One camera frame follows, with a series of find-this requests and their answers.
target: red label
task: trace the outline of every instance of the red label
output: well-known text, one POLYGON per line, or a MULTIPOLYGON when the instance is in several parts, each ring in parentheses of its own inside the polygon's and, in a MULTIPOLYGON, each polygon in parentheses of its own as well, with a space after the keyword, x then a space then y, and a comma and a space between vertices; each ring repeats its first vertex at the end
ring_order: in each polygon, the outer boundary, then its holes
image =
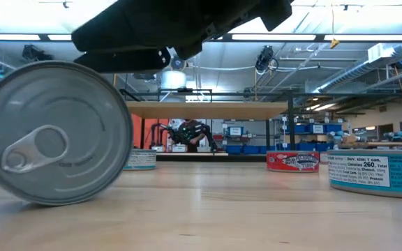
POLYGON ((319 170, 319 153, 271 152, 266 155, 266 162, 268 170, 316 172, 319 170))

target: tin can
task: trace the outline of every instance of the tin can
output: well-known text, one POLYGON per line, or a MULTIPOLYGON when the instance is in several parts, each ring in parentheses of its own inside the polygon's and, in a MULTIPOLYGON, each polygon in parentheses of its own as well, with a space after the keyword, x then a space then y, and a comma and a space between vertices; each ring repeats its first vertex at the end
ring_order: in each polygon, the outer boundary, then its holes
POLYGON ((402 150, 328 151, 332 188, 402 197, 402 150))
POLYGON ((317 151, 268 151, 267 170, 275 172, 318 172, 317 151))
POLYGON ((133 149, 124 171, 154 170, 156 168, 156 150, 133 149))
POLYGON ((125 102, 95 71, 42 61, 0 80, 0 186, 14 195, 53 206, 91 199, 132 147, 125 102))

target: orange wall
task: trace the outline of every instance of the orange wall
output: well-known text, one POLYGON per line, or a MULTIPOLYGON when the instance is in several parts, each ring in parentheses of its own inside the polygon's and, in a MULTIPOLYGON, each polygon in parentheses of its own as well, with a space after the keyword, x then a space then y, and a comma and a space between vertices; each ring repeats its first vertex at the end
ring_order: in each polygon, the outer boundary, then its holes
MULTIPOLYGON (((140 148, 140 135, 141 135, 141 122, 142 118, 139 116, 136 116, 134 114, 131 114, 131 118, 133 120, 133 129, 134 129, 134 146, 140 148)), ((149 149, 150 144, 151 144, 151 126, 155 123, 158 123, 158 119, 146 119, 145 120, 145 127, 144 127, 144 149, 149 149)), ((168 124, 168 119, 159 119, 159 123, 162 123, 164 125, 168 124)), ((159 133, 158 131, 160 128, 156 128, 154 132, 154 141, 158 141, 159 133)), ((163 133, 162 136, 162 141, 163 145, 165 146, 167 144, 167 132, 163 133)))

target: fluorescent light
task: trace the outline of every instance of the fluorescent light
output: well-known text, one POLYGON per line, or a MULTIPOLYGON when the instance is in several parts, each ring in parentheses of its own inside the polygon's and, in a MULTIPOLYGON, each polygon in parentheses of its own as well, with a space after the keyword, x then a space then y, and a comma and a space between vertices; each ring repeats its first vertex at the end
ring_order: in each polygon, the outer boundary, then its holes
POLYGON ((0 40, 40 40, 40 37, 32 34, 0 34, 0 40))
POLYGON ((315 35, 306 34, 233 34, 233 40, 315 40, 315 35))
POLYGON ((326 35, 324 40, 334 39, 342 41, 402 41, 402 35, 326 35))
POLYGON ((309 107, 310 109, 316 109, 318 108, 320 105, 313 105, 312 107, 309 107))
POLYGON ((72 40, 70 34, 68 34, 68 35, 47 35, 47 37, 50 40, 66 40, 66 41, 72 40))
POLYGON ((328 109, 328 108, 330 108, 330 107, 332 107, 333 105, 335 105, 335 104, 328 104, 328 105, 324 105, 324 106, 322 106, 322 107, 319 107, 319 108, 317 108, 317 109, 315 109, 315 111, 322 111, 322 110, 324 110, 324 109, 328 109))

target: can lid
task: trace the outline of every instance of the can lid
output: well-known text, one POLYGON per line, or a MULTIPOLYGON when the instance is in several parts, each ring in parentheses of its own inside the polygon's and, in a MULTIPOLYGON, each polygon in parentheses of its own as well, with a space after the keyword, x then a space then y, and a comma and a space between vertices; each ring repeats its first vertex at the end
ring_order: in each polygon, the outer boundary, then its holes
POLYGON ((0 186, 20 198, 88 200, 120 175, 132 142, 125 102, 89 68, 43 61, 0 81, 0 186))

